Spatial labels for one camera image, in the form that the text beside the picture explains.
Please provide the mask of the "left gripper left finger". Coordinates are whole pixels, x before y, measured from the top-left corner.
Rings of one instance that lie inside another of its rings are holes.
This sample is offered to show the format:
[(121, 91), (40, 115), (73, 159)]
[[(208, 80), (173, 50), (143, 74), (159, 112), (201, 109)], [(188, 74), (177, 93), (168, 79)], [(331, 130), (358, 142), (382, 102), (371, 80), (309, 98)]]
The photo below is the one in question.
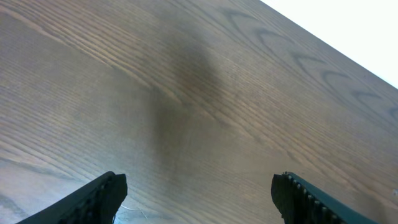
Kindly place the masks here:
[(18, 224), (113, 224), (126, 197), (126, 175), (108, 171)]

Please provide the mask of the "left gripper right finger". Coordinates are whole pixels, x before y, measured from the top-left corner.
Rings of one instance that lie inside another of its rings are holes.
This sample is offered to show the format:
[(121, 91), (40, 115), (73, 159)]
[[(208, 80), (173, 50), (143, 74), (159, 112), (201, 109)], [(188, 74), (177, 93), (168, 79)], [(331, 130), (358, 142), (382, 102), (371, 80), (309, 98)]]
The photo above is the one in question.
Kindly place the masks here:
[(271, 197), (286, 224), (375, 224), (293, 172), (275, 174)]

